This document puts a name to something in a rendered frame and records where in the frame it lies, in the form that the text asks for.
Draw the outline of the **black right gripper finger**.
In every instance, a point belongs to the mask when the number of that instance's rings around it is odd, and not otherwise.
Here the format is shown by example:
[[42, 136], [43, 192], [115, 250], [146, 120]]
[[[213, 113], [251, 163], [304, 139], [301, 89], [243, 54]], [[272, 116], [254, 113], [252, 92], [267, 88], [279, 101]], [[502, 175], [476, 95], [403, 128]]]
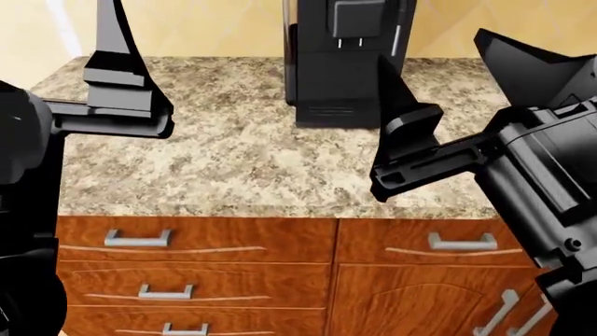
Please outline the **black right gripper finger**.
[[597, 55], [569, 57], [480, 29], [481, 59], [514, 106], [561, 108], [597, 96]]
[[439, 105], [419, 102], [387, 58], [377, 63], [381, 112], [377, 163], [438, 146], [434, 131], [443, 117]]

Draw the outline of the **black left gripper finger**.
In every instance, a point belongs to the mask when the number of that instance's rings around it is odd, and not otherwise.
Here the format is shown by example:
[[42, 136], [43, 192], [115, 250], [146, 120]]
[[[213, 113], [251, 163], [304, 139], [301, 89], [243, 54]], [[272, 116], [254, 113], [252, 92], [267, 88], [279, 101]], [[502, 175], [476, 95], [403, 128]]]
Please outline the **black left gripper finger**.
[[136, 47], [121, 0], [97, 0], [96, 50], [84, 67], [87, 106], [96, 114], [155, 119], [169, 100]]

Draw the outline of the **short wooden drawer front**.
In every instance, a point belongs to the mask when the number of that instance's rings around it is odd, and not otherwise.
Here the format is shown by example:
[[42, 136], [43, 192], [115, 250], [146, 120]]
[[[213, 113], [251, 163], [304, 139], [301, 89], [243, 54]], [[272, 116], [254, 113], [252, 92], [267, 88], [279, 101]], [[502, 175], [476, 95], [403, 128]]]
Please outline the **short wooden drawer front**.
[[[428, 234], [443, 240], [478, 240], [487, 232], [498, 243], [494, 251], [433, 250]], [[336, 262], [420, 265], [534, 265], [501, 220], [472, 219], [342, 219]]]

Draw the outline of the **wooden cabinet door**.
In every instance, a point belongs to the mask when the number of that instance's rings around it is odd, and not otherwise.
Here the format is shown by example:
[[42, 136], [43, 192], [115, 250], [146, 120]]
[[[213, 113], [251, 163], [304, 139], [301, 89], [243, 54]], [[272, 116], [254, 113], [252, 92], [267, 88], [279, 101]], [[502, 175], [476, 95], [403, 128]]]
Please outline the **wooden cabinet door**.
[[348, 265], [337, 271], [328, 336], [473, 336], [534, 284], [532, 268]]
[[[507, 330], [510, 328], [519, 328], [524, 324], [537, 310], [543, 305], [540, 298], [542, 291], [534, 285], [520, 301], [515, 305], [511, 313], [503, 322], [501, 329], [496, 332], [496, 336], [507, 336]], [[539, 321], [526, 336], [549, 336], [552, 324], [557, 318], [557, 313], [552, 310]]]

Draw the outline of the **wide wooden drawer front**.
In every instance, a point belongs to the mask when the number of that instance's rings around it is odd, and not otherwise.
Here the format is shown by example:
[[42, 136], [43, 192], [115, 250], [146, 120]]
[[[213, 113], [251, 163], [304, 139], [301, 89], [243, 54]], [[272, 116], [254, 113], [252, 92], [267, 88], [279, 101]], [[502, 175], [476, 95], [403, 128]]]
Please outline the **wide wooden drawer front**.
[[[313, 308], [327, 304], [330, 267], [317, 263], [63, 261], [72, 305]], [[187, 301], [139, 299], [139, 288], [182, 292]]]
[[[284, 217], [61, 217], [57, 236], [63, 260], [212, 262], [328, 262], [337, 221]], [[106, 246], [111, 229], [121, 237], [172, 234], [167, 247]]]
[[63, 330], [68, 336], [161, 336], [173, 329], [199, 329], [207, 336], [323, 336], [326, 310], [294, 308], [73, 306]]

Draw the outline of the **black coffee machine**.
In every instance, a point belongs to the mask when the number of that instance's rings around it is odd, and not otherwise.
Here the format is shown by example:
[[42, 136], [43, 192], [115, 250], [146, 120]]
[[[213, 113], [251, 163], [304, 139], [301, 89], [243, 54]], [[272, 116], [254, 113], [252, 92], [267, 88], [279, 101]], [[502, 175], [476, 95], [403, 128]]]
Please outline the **black coffee machine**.
[[299, 128], [380, 125], [377, 61], [400, 71], [417, 0], [282, 0], [285, 100]]

